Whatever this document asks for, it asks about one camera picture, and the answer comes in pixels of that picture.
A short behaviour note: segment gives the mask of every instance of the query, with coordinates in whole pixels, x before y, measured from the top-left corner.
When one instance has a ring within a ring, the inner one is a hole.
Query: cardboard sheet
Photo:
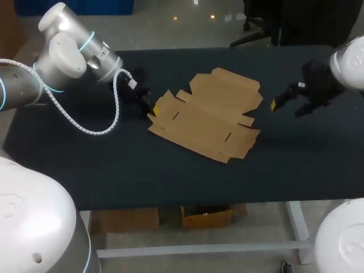
[[[245,127],[254,119],[242,115],[262,101],[259,83],[216,68],[197,74],[190,85],[192,95],[180,90],[174,97],[167,91],[159,98],[149,130],[219,162],[243,159],[260,132]]]

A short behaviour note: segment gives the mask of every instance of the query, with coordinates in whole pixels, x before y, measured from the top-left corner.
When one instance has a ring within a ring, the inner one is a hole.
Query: black table
[[[205,158],[148,132],[151,122],[128,111],[110,134],[88,136],[53,105],[18,109],[4,148],[18,163],[61,183],[80,210],[362,197],[364,105],[358,94],[347,92],[300,119],[293,112],[303,99],[270,112],[273,97],[301,80],[304,62],[331,52],[328,47],[119,52],[127,67],[147,70],[153,101],[167,89],[189,90],[196,73],[215,67],[258,80],[264,100],[251,116],[262,132],[244,160],[222,164]],[[89,75],[57,96],[88,129],[102,130],[113,119],[112,92]]]

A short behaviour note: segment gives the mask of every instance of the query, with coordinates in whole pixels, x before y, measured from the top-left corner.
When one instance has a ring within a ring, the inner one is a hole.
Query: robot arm
[[[348,89],[364,90],[364,36],[358,37],[331,57],[315,58],[302,66],[303,82],[290,84],[274,98],[271,110],[283,107],[289,100],[304,96],[307,103],[295,111],[296,117],[310,114]]]
[[[122,59],[80,23],[64,3],[55,4],[47,11],[38,28],[45,36],[45,46],[33,68],[0,59],[0,63],[13,65],[0,67],[0,111],[33,104],[45,90],[65,118],[90,135],[104,135],[115,128],[119,118],[119,95],[126,103],[139,104],[144,113],[151,111],[148,89],[139,87],[132,74],[122,68]],[[86,69],[90,69],[99,82],[112,84],[114,92],[114,121],[109,128],[99,132],[79,125],[53,95],[62,93],[70,82],[82,77]]]

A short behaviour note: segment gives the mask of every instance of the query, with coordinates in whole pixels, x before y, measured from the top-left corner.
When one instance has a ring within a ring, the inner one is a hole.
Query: gray floor
[[[82,16],[80,19],[115,50],[226,47],[243,34],[242,0],[135,0],[133,16]],[[16,59],[28,65],[42,50],[43,38],[37,31],[39,18],[24,18],[28,43]],[[351,37],[364,32],[360,16]],[[265,46],[267,41],[255,45]],[[0,144],[14,111],[0,114]],[[327,201],[302,202],[311,232],[315,231]],[[182,231],[164,224],[158,232],[109,234],[107,248],[168,246],[197,243],[287,241],[293,239],[287,212],[281,203],[248,205],[249,216],[229,228]],[[115,272],[244,272],[276,273],[280,260],[295,265],[297,273],[317,272],[314,265],[301,266],[295,251],[260,251],[106,259],[104,273]]]

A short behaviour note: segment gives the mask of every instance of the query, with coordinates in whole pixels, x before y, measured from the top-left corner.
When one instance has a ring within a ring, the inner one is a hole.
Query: white cable
[[[57,101],[57,99],[53,96],[52,92],[50,91],[50,89],[48,88],[48,86],[41,80],[41,78],[39,77],[39,75],[30,67],[26,66],[25,64],[19,63],[17,61],[13,61],[13,60],[8,60],[8,59],[0,59],[0,63],[3,64],[10,64],[10,65],[14,65],[16,67],[21,67],[23,69],[25,69],[27,72],[29,72],[30,74],[32,74],[39,82],[39,84],[42,86],[42,88],[45,90],[45,92],[48,94],[48,96],[50,97],[51,101],[54,103],[54,105],[58,108],[58,110],[60,110],[60,112],[62,113],[62,115],[68,119],[68,121],[70,123],[72,123],[77,129],[79,129],[80,131],[89,134],[89,135],[105,135],[108,132],[110,132],[113,128],[115,128],[118,120],[119,120],[119,115],[120,115],[120,106],[119,106],[119,97],[118,97],[118,90],[117,90],[117,78],[119,76],[120,73],[125,73],[126,76],[130,79],[130,80],[134,80],[131,73],[128,70],[125,69],[119,69],[116,71],[114,78],[113,78],[113,92],[114,92],[114,98],[115,98],[115,117],[114,117],[114,121],[113,123],[110,125],[109,128],[107,128],[104,131],[99,131],[99,132],[95,132],[95,131],[90,131],[85,129],[84,127],[82,127],[81,125],[79,125],[64,109],[63,107],[59,104],[59,102]]]

